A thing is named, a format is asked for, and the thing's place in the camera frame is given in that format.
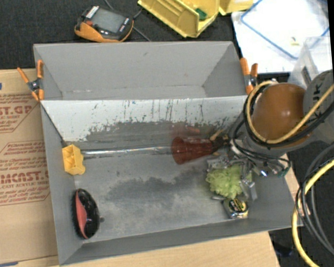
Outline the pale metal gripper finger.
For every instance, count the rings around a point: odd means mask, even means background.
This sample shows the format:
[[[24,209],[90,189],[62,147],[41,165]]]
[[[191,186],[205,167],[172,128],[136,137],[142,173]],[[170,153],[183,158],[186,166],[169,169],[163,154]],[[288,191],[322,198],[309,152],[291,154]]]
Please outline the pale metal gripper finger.
[[[247,200],[257,200],[258,196],[255,182],[253,182],[252,180],[242,179],[240,184],[241,189],[243,190],[243,194],[247,198]]]
[[[226,169],[229,165],[230,159],[224,156],[218,156],[215,158],[211,158],[207,160],[208,169],[207,170],[215,170],[215,169]]]

